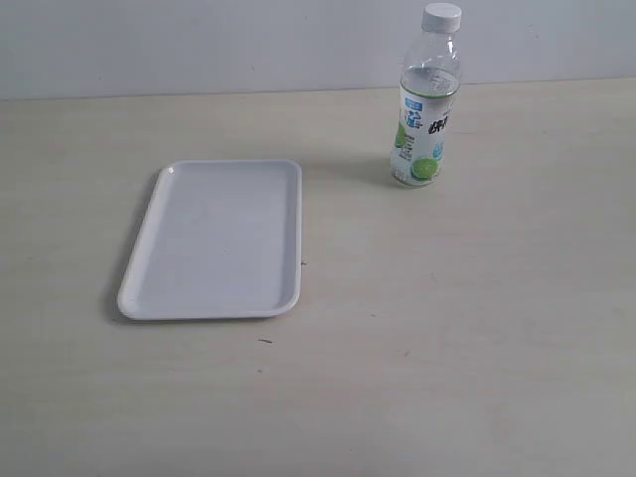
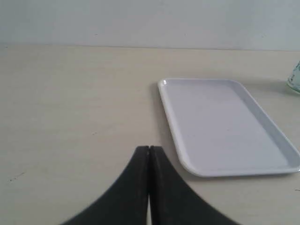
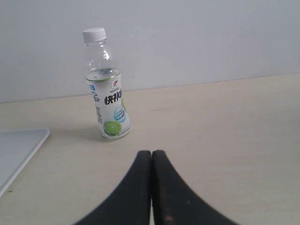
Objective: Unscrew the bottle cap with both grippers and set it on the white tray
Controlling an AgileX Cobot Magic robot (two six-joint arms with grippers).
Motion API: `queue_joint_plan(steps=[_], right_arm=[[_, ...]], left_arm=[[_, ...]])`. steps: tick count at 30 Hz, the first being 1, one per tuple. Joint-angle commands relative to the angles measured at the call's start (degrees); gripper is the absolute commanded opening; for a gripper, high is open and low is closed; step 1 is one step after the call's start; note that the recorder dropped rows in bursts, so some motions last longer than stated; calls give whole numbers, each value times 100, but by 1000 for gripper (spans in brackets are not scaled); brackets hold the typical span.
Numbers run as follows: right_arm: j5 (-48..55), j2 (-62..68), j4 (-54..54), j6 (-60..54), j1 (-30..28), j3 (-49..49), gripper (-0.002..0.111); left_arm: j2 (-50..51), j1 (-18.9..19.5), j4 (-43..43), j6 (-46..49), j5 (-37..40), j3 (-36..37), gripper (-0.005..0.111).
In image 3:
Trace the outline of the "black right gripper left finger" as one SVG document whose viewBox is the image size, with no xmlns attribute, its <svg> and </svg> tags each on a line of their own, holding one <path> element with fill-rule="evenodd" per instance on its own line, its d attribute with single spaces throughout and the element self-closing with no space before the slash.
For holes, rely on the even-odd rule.
<svg viewBox="0 0 300 225">
<path fill-rule="evenodd" d="M 151 152 L 137 153 L 113 192 L 77 225 L 148 225 L 150 223 Z"/>
</svg>

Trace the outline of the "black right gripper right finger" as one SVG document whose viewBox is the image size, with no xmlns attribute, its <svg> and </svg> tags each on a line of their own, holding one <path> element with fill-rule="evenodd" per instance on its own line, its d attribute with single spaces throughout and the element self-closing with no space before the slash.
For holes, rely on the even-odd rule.
<svg viewBox="0 0 300 225">
<path fill-rule="evenodd" d="M 152 208 L 156 225 L 235 225 L 200 198 L 163 150 L 152 153 Z"/>
</svg>

